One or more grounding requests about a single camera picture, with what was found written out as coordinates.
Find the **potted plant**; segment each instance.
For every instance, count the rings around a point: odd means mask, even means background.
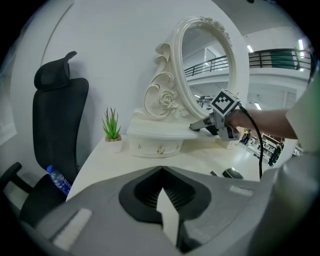
[[[106,112],[104,113],[105,121],[102,118],[102,126],[105,132],[105,141],[107,142],[108,151],[111,153],[120,152],[122,147],[121,135],[119,134],[121,126],[117,130],[118,114],[116,115],[115,119],[115,113],[116,109],[112,110],[111,108],[111,114],[109,114],[108,109],[106,109]]]

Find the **water bottle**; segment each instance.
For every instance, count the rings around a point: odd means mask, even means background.
[[[62,175],[60,171],[55,169],[52,165],[49,165],[46,169],[46,171],[50,174],[51,180],[54,182],[54,184],[66,195],[69,194],[69,191],[71,189],[71,185],[69,182],[65,179],[65,177]]]

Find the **black vent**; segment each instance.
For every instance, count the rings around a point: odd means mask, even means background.
[[[169,167],[158,166],[125,184],[119,202],[135,220],[162,225],[162,215],[156,210],[162,188],[179,213],[176,247],[187,253],[201,244],[188,236],[184,221],[198,218],[208,207],[211,193],[206,186]]]
[[[164,169],[138,183],[134,194],[145,205],[156,208],[162,188],[178,212],[196,195],[196,191],[192,186]]]

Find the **drawer knob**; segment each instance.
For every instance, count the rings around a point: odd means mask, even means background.
[[[157,153],[158,153],[159,155],[162,155],[164,152],[165,152],[165,148],[164,148],[163,146],[159,146],[159,147],[158,147],[158,150],[157,150]]]

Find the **chair headrest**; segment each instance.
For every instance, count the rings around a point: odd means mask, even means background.
[[[76,54],[76,51],[71,51],[64,58],[42,65],[34,76],[35,88],[52,90],[66,86],[70,79],[68,61]]]

